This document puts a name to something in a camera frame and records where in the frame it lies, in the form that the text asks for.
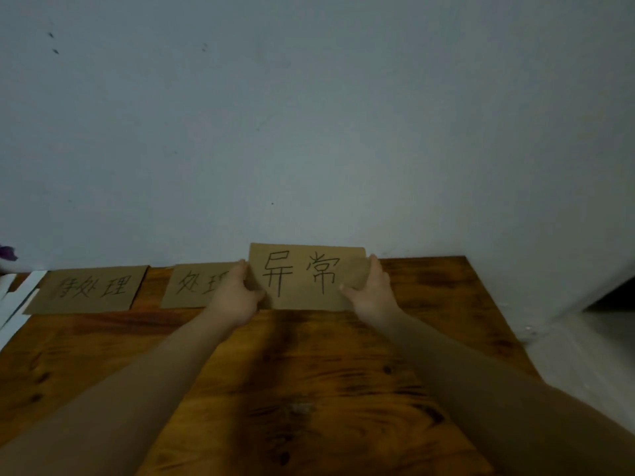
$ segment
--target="table top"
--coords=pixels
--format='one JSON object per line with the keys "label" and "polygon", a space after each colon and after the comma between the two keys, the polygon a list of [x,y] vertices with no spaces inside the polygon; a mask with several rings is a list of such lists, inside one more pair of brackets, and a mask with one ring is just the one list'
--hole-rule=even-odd
{"label": "table top", "polygon": [[[383,259],[410,315],[539,377],[465,257]],[[0,444],[147,352],[199,309],[35,315],[0,353]],[[264,311],[207,362],[139,474],[488,475],[410,365],[352,313]]]}

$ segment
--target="hand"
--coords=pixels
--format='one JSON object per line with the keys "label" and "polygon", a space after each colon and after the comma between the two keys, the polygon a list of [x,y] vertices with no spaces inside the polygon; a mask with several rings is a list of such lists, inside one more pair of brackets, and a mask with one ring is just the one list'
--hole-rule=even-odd
{"label": "hand", "polygon": [[205,310],[215,319],[226,321],[231,328],[247,324],[258,311],[258,302],[266,295],[265,291],[250,291],[244,286],[247,269],[244,259],[234,265],[214,291]]}
{"label": "hand", "polygon": [[353,303],[360,320],[374,328],[382,327],[390,316],[401,312],[391,289],[391,278],[374,254],[370,255],[370,272],[364,288],[357,291],[342,285],[340,291]]}

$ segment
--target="cardboard sign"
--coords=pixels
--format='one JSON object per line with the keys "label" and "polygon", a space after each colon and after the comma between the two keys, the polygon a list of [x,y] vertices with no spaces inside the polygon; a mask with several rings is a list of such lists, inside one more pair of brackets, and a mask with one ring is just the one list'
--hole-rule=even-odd
{"label": "cardboard sign", "polygon": [[161,301],[162,309],[205,307],[220,281],[236,262],[179,264],[174,267]]}
{"label": "cardboard sign", "polygon": [[353,308],[340,284],[362,288],[370,268],[364,248],[274,244],[252,244],[249,265],[248,287],[267,292],[261,307],[329,311]]}
{"label": "cardboard sign", "polygon": [[49,272],[26,314],[116,312],[130,309],[148,266]]}

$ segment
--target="purple petal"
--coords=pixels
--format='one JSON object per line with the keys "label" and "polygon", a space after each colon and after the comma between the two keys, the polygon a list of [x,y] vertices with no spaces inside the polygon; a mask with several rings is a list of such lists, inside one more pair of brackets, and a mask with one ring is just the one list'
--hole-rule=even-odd
{"label": "purple petal", "polygon": [[18,257],[15,255],[15,249],[9,246],[0,246],[0,259],[10,260],[15,262]]}

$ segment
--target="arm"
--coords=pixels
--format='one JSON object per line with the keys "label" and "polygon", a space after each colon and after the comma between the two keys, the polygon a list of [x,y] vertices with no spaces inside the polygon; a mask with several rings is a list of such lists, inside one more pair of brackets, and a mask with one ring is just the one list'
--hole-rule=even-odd
{"label": "arm", "polygon": [[246,324],[264,293],[244,261],[209,306],[153,351],[91,387],[0,449],[0,474],[132,475],[216,346]]}
{"label": "arm", "polygon": [[341,290],[358,317],[414,365],[497,468],[513,475],[632,474],[635,436],[573,397],[407,315],[374,255],[366,287]]}

